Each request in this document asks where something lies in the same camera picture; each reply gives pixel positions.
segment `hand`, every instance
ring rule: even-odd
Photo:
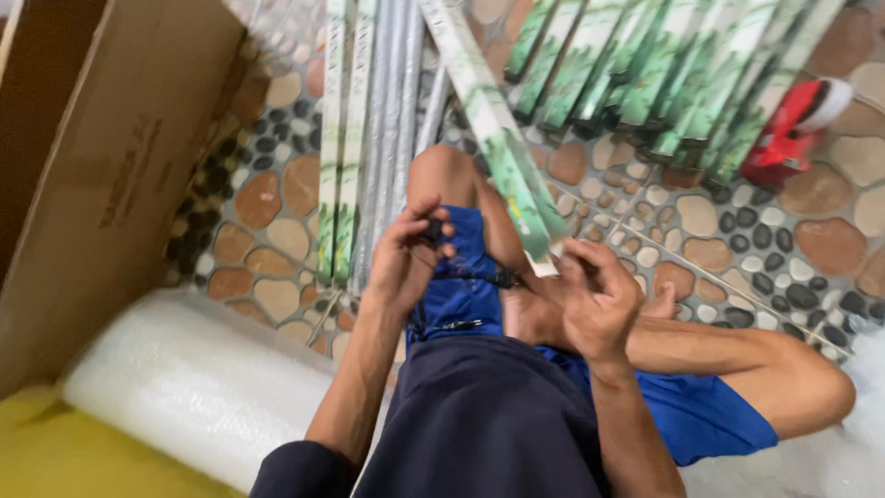
[[[639,284],[608,246],[565,241],[566,336],[593,363],[626,359],[627,335],[643,304]]]
[[[455,228],[447,223],[449,211],[440,207],[439,195],[406,207],[375,246],[364,301],[372,301],[374,306],[397,315],[405,315],[414,308],[433,278],[440,257],[455,255],[454,245],[433,247],[420,236],[431,217],[444,222],[444,236],[455,235]]]

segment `person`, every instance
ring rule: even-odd
[[[671,320],[605,245],[566,239],[532,272],[473,159],[435,146],[376,246],[340,370],[304,440],[262,463],[253,498],[684,496],[677,465],[747,455],[844,418],[851,381],[773,331]],[[443,244],[422,237],[443,221]],[[502,270],[519,281],[505,289]],[[399,334],[384,430],[363,470]]]

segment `navy blue shirt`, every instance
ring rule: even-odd
[[[297,441],[265,458],[250,496],[345,498],[357,475],[331,450]],[[354,495],[610,494],[588,396],[518,340],[457,336],[412,346]]]

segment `stone tile floor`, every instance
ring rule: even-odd
[[[324,3],[227,3],[250,28],[232,72],[242,84],[207,134],[167,248],[168,282],[192,284],[338,360],[358,303],[314,283]],[[499,78],[531,3],[470,6]],[[642,162],[612,134],[585,142],[566,133],[554,144],[525,128],[569,230],[615,248],[649,295],[674,281],[682,320],[780,330],[843,360],[856,334],[885,320],[883,25],[885,2],[854,3],[813,53],[800,79],[845,78],[858,95],[812,170],[777,195],[744,181],[708,191],[696,175]],[[419,119],[436,65],[426,46]],[[440,142],[477,154],[457,101]]]

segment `cardboard box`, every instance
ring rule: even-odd
[[[0,399],[54,380],[158,282],[244,34],[220,0],[18,1],[0,43]]]

